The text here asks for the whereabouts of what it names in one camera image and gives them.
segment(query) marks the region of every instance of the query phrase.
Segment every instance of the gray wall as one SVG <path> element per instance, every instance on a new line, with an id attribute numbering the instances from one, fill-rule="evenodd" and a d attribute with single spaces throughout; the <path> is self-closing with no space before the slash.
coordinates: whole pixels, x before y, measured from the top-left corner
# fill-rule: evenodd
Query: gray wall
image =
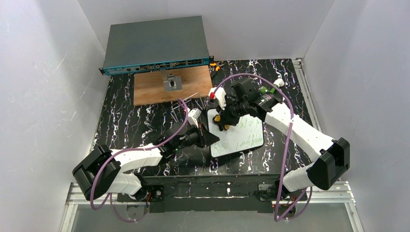
<path id="1" fill-rule="evenodd" d="M 202 15 L 216 59 L 303 57 L 334 0 L 79 0 L 104 48 L 111 24 Z"/>
<path id="2" fill-rule="evenodd" d="M 58 231 L 108 77 L 77 1 L 0 1 L 0 231 Z"/>
<path id="3" fill-rule="evenodd" d="M 410 3 L 336 0 L 305 56 L 324 132 L 351 143 L 365 231 L 409 231 Z"/>

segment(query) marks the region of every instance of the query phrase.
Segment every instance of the wire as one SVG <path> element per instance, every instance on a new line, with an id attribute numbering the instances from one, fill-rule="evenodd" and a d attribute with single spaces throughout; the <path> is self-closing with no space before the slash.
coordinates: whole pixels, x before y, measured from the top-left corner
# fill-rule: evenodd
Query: wire
<path id="1" fill-rule="evenodd" d="M 282 167 L 280 170 L 280 176 L 279 176 L 279 189 L 278 189 L 278 195 L 276 197 L 276 203 L 275 203 L 275 214 L 274 214 L 274 220 L 275 221 L 280 221 L 282 220 L 286 214 L 292 210 L 292 208 L 296 205 L 296 203 L 302 198 L 302 196 L 306 193 L 306 188 L 303 189 L 302 193 L 297 197 L 297 199 L 291 204 L 291 206 L 280 216 L 278 216 L 278 210 L 279 210 L 279 202 L 280 202 L 280 196 L 282 193 L 282 188 L 283 188 L 283 177 L 285 175 L 285 166 L 286 166 L 286 156 L 288 154 L 288 149 L 289 149 L 289 141 L 291 138 L 291 133 L 292 133 L 292 127 L 293 127 L 293 116 L 294 116 L 294 111 L 293 111 L 293 106 L 291 101 L 289 100 L 289 98 L 274 84 L 270 83 L 268 80 L 255 75 L 255 74 L 250 74 L 250 73 L 238 73 L 232 76 L 228 76 L 227 78 L 225 78 L 224 80 L 222 80 L 221 83 L 219 83 L 219 85 L 215 88 L 213 95 L 215 95 L 216 91 L 228 80 L 234 78 L 234 77 L 238 77 L 238 76 L 250 76 L 250 77 L 254 77 L 254 78 L 258 78 L 260 80 L 262 80 L 263 82 L 265 82 L 266 84 L 270 85 L 271 87 L 275 88 L 275 90 L 283 96 L 283 98 L 285 99 L 286 103 L 288 104 L 289 110 L 291 112 L 291 120 L 289 122 L 289 128 L 288 128 L 288 133 L 286 135 L 286 140 L 285 140 L 285 149 L 283 150 L 283 158 L 282 158 Z M 297 215 L 293 216 L 290 219 L 296 218 L 298 217 L 301 213 L 303 213 L 303 211 L 307 208 L 309 202 L 310 202 L 310 198 L 312 197 L 312 187 L 310 187 L 310 194 L 309 197 L 307 199 L 306 205 L 303 207 L 302 211 L 300 213 L 298 213 Z"/>
<path id="2" fill-rule="evenodd" d="M 95 175 L 95 178 L 94 178 L 94 181 L 93 181 L 92 187 L 91 187 L 90 205 L 91 205 L 91 208 L 92 208 L 92 209 L 94 209 L 94 210 L 101 209 L 101 208 L 104 206 L 105 202 L 108 200 L 108 197 L 110 197 L 110 201 L 112 201 L 112 200 L 111 200 L 111 199 L 112 199 L 112 194 L 109 193 L 109 194 L 107 194 L 107 196 L 105 197 L 105 199 L 102 201 L 102 203 L 101 203 L 99 206 L 95 206 L 95 205 L 94 205 L 94 193 L 95 193 L 95 188 L 96 188 L 97 183 L 98 183 L 98 179 L 100 178 L 100 176 L 101 176 L 101 174 L 102 174 L 104 168 L 107 166 L 107 164 L 108 164 L 112 159 L 114 159 L 114 158 L 115 158 L 116 156 L 118 156 L 119 154 L 122 154 L 122 153 L 127 152 L 127 151 L 150 151 L 150 150 L 152 150 L 152 149 L 158 148 L 158 147 L 164 145 L 165 143 L 169 142 L 171 139 L 173 139 L 173 138 L 184 128 L 184 126 L 186 125 L 186 123 L 187 123 L 187 121 L 188 121 L 188 107 L 187 107 L 187 105 L 185 104 L 184 100 L 182 100 L 181 98 L 178 98 L 178 103 L 179 103 L 179 104 L 181 105 L 181 107 L 183 107 L 184 110 L 185 110 L 185 119 L 184 119 L 184 122 L 182 123 L 181 127 L 180 127 L 173 135 L 171 135 L 168 139 L 166 139 L 166 140 L 163 141 L 162 143 L 160 143 L 160 144 L 158 144 L 158 145 L 156 145 L 156 146 L 153 146 L 153 147 L 148 147 L 148 148 L 145 148 L 145 147 L 144 147 L 144 148 L 128 148 L 128 149 L 121 150 L 121 151 L 115 153 L 114 155 L 110 156 L 110 157 L 104 162 L 104 164 L 102 164 L 101 168 L 98 170 L 97 174 Z M 118 213 L 115 211 L 114 207 L 112 207 L 112 208 L 113 208 L 113 211 L 114 211 L 114 213 L 116 214 L 116 216 L 117 216 L 118 218 L 120 218 L 121 220 L 125 220 L 125 219 L 121 218 L 121 217 L 118 215 Z"/>

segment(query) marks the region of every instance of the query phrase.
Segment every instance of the whiteboard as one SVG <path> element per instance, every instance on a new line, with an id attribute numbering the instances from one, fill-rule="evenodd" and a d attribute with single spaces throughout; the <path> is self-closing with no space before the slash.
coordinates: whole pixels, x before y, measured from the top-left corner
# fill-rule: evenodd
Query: whiteboard
<path id="1" fill-rule="evenodd" d="M 219 157 L 239 151 L 249 150 L 264 144 L 264 130 L 262 121 L 250 115 L 239 119 L 236 126 L 231 126 L 229 130 L 220 131 L 219 127 L 212 122 L 217 115 L 216 109 L 208 110 L 209 132 L 219 137 L 219 142 L 211 145 L 212 157 Z"/>

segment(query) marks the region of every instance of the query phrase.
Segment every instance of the wooden board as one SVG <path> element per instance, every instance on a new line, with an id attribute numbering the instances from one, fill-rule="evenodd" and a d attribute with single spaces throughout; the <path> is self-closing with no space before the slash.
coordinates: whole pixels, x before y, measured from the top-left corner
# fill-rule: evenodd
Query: wooden board
<path id="1" fill-rule="evenodd" d="M 208 66 L 167 70 L 167 74 L 180 76 L 182 89 L 165 92 L 160 72 L 138 73 L 134 75 L 134 105 L 154 104 L 175 101 L 199 92 L 201 97 L 208 96 L 212 88 Z"/>

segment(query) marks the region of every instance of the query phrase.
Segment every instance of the black table top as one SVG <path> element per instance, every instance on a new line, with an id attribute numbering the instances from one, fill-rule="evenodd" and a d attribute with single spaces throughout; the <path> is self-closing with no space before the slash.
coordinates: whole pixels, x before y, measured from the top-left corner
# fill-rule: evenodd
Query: black table top
<path id="1" fill-rule="evenodd" d="M 223 78 L 236 73 L 257 74 L 271 82 L 283 78 L 283 92 L 293 104 L 295 114 L 311 123 L 295 70 L 290 59 L 231 60 L 224 61 L 223 70 L 212 80 L 216 86 Z M 261 86 L 259 80 L 253 80 Z M 147 145 L 158 138 L 174 122 L 171 117 L 171 105 L 176 102 L 164 102 L 151 105 L 134 106 L 133 75 L 113 75 L 102 107 L 94 147 L 106 144 L 110 149 L 124 149 Z M 227 85 L 227 93 L 232 90 Z M 190 101 L 193 108 L 198 101 Z M 204 98 L 205 106 L 212 107 Z M 183 114 L 177 111 L 179 120 Z M 277 129 L 264 124 L 265 144 L 250 152 L 213 158 L 209 148 L 188 147 L 177 151 L 175 158 L 158 167 L 144 167 L 137 171 L 143 176 L 153 175 L 217 175 L 217 174 L 278 174 L 284 149 L 285 135 Z M 289 146 L 286 170 L 294 170 L 310 164 L 308 156 L 301 148 L 291 142 Z"/>

